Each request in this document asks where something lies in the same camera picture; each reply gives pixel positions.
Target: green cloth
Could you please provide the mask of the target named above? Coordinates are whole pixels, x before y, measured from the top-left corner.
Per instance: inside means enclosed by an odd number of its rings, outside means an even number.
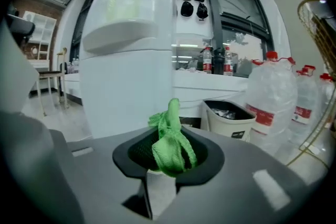
[[[177,98],[170,100],[168,110],[149,118],[149,126],[158,126],[159,140],[152,145],[152,151],[159,170],[175,177],[185,172],[182,148],[186,151],[191,167],[197,165],[197,158],[188,139],[181,133],[179,115],[180,103]]]

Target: wooden chair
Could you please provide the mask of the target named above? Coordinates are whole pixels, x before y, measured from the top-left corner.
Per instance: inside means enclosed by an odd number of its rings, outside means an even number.
[[[58,98],[59,98],[59,102],[61,103],[61,95],[60,95],[60,81],[62,81],[61,79],[58,80],[59,78],[63,79],[63,93],[64,93],[64,102],[65,102],[65,107],[69,108],[68,105],[68,100],[67,100],[67,92],[66,92],[66,88],[65,88],[65,55],[67,53],[67,48],[63,48],[63,51],[57,54],[57,67],[58,67],[58,59],[59,56],[63,56],[62,59],[62,65],[61,65],[61,70],[60,71],[39,71],[39,79],[36,81],[36,88],[37,88],[37,95],[40,99],[40,105],[41,105],[41,109],[42,109],[42,113],[44,116],[46,116],[46,112],[43,109],[43,105],[42,105],[42,99],[41,99],[41,89],[40,89],[40,79],[50,79],[50,78],[56,78],[57,80],[57,92],[58,92]],[[50,83],[49,85],[49,93],[51,96],[51,88],[50,88]]]

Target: glass window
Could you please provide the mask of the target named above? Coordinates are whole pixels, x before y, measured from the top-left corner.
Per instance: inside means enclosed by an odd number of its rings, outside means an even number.
[[[223,29],[223,46],[230,44],[233,72],[236,76],[248,77],[252,71],[251,60],[263,60],[263,40],[251,34],[233,29]]]
[[[218,0],[219,12],[226,12],[265,27],[255,0]]]
[[[210,40],[201,38],[178,38],[176,44],[172,44],[172,66],[173,69],[189,69],[194,67],[197,70],[203,70],[202,51],[210,45]]]

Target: white trash bin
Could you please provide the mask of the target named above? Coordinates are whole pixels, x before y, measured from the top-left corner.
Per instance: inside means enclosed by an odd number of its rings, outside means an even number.
[[[212,109],[235,112],[235,119],[229,120],[218,116]],[[249,133],[255,120],[256,116],[253,113],[231,101],[205,100],[202,103],[202,130],[248,142]]]

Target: brick wall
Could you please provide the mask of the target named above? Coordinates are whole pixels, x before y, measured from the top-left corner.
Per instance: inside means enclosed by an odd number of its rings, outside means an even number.
[[[55,45],[55,38],[57,34],[58,24],[63,14],[63,8],[57,6],[53,3],[44,1],[44,0],[13,0],[13,6],[19,11],[19,17],[23,17],[25,11],[38,13],[47,17],[51,17],[56,19],[55,30],[52,35],[51,45],[50,45],[50,53],[49,53],[49,60],[50,60],[50,69],[53,66],[53,53],[54,53],[54,45]],[[32,46],[37,47],[38,44],[28,44],[25,47],[24,53],[27,55],[28,58],[31,58],[30,49]],[[46,55],[41,55],[40,59],[46,59]]]

